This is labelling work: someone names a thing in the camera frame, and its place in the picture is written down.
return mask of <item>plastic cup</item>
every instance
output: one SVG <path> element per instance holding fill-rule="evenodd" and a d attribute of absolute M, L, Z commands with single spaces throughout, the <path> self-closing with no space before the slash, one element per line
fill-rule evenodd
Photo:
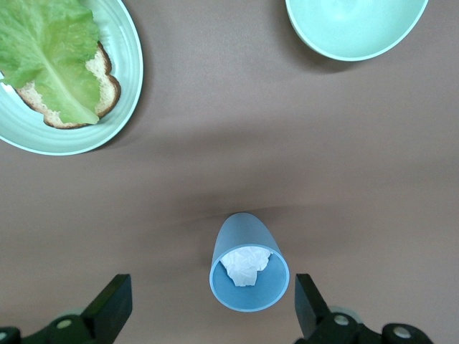
<path fill-rule="evenodd" d="M 240 247 L 264 247 L 272 254 L 267 267 L 257 272 L 254 286 L 236 287 L 220 262 Z M 268 228 L 249 213 L 231 215 L 222 225 L 215 242 L 209 274 L 214 296 L 226 307 L 239 312 L 257 312 L 274 305 L 287 290 L 290 273 L 287 262 Z"/>

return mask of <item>mint green bowl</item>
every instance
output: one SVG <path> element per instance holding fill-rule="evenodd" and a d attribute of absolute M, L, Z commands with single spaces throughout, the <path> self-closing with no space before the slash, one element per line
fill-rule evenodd
<path fill-rule="evenodd" d="M 331 59 L 360 61 L 393 48 L 416 25 L 428 0 L 286 0 L 298 36 Z"/>
<path fill-rule="evenodd" d="M 68 156 L 91 151 L 113 138 L 136 108 L 143 82 L 143 57 L 138 34 L 121 0 L 82 0 L 92 9 L 100 28 L 100 41 L 110 56 L 112 74 L 121 85 L 113 110 L 98 124 L 62 130 L 43 123 L 43 116 L 30 110 L 0 74 L 0 138 L 26 151 Z"/>

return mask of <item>green lettuce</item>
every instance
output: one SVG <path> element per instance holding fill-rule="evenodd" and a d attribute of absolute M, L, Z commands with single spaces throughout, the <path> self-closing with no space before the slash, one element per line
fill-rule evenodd
<path fill-rule="evenodd" d="M 80 0 L 0 0 L 0 70 L 14 88 L 34 82 L 64 123 L 99 121 L 100 83 L 86 69 L 99 29 Z"/>

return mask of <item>bread crust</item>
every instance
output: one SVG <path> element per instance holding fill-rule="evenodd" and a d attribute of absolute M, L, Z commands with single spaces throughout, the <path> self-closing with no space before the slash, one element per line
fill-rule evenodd
<path fill-rule="evenodd" d="M 103 71 L 95 70 L 90 64 L 97 67 L 103 63 Z M 102 43 L 98 42 L 98 52 L 94 59 L 87 62 L 86 67 L 100 82 L 100 103 L 96 106 L 96 115 L 99 118 L 107 115 L 118 103 L 121 95 L 119 81 L 111 75 L 112 63 Z M 34 82 L 27 83 L 24 87 L 16 89 L 16 93 L 33 111 L 43 114 L 43 121 L 46 125 L 56 129 L 75 129 L 86 126 L 84 123 L 63 123 L 60 120 L 59 112 L 50 110 L 42 101 L 42 96 L 35 90 Z"/>

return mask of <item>crumpled white paper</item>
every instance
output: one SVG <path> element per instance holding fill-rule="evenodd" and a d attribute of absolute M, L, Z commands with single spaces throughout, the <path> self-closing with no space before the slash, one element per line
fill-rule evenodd
<path fill-rule="evenodd" d="M 263 247 L 246 246 L 234 249 L 220 260 L 236 287 L 255 285 L 257 271 L 263 271 L 271 252 Z"/>

